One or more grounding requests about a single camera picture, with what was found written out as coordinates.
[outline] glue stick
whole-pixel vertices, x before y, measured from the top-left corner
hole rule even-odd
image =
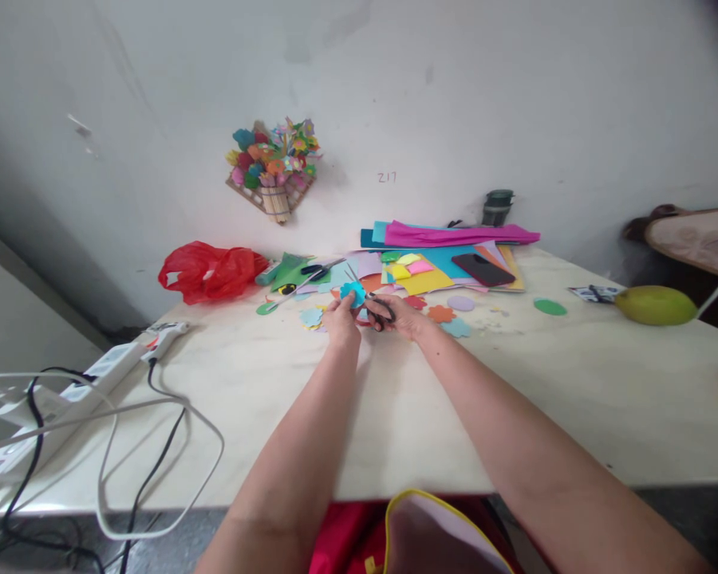
[[[258,283],[258,285],[269,285],[277,276],[277,269],[281,263],[281,261],[269,259],[269,266],[258,274],[255,278],[255,282]]]

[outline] red bag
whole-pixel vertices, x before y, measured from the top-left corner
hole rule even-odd
[[[184,303],[194,305],[241,295],[267,265],[262,255],[246,247],[224,250],[191,242],[168,255],[158,279],[165,289],[180,291]],[[178,279],[168,285],[168,273],[176,271]],[[212,274],[206,279],[208,271]]]

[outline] person's right hand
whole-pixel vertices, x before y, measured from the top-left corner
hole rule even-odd
[[[407,305],[406,301],[396,295],[376,295],[375,297],[387,303],[389,307],[393,309],[394,315],[396,315],[396,321],[394,323],[390,324],[388,321],[385,322],[385,328],[387,329],[396,329],[408,339],[415,340],[420,334],[420,330],[428,323],[428,319],[423,313],[416,311]],[[388,310],[383,305],[371,299],[365,299],[365,307],[369,311],[377,313],[382,317],[390,318]],[[369,322],[373,326],[373,329],[378,329],[375,318],[372,315],[369,315]]]

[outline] smartphone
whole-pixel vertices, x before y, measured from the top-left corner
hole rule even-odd
[[[516,280],[516,277],[505,269],[487,261],[479,254],[456,255],[452,258],[452,263],[486,287],[505,285]]]

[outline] white table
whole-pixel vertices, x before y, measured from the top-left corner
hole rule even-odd
[[[633,323],[612,305],[586,303],[566,290],[611,285],[537,247],[515,250],[527,293],[452,294],[476,301],[460,313],[473,327],[460,341],[515,385],[630,486],[718,482],[718,330],[699,321],[660,328]],[[158,368],[164,386],[185,394],[226,437],[226,450],[198,506],[231,503],[271,431],[306,384],[327,335],[306,331],[302,309],[326,304],[314,294],[255,314],[266,291],[228,304],[178,305],[163,320],[194,328]],[[549,316],[533,306],[549,297],[568,309]],[[408,487],[436,493],[493,490],[476,453],[416,345],[397,333],[364,331],[364,382],[336,498],[388,498]],[[139,365],[112,394],[116,403],[153,399]],[[164,444],[177,407],[122,417],[106,483],[112,509],[126,510]],[[108,423],[89,423],[33,478],[25,513],[93,510]],[[182,508],[210,465],[215,444],[191,422],[181,430],[146,509]],[[0,492],[0,511],[10,491]]]

